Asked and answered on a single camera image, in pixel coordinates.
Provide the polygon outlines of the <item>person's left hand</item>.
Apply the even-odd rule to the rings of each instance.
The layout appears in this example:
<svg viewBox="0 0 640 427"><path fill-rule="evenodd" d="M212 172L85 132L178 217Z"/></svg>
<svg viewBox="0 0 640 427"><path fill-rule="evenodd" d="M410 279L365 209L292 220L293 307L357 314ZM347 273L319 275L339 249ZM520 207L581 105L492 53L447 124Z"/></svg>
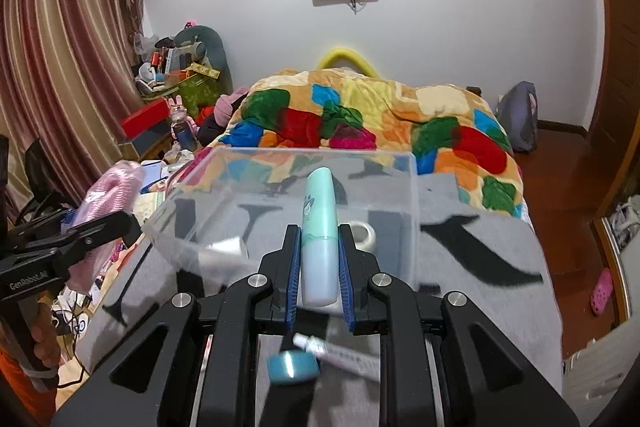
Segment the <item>person's left hand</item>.
<svg viewBox="0 0 640 427"><path fill-rule="evenodd" d="M45 303L38 303L38 313L30 325L30 332L35 340L35 356L44 366L50 369L57 367L60 363L61 349L56 339L51 309Z"/></svg>

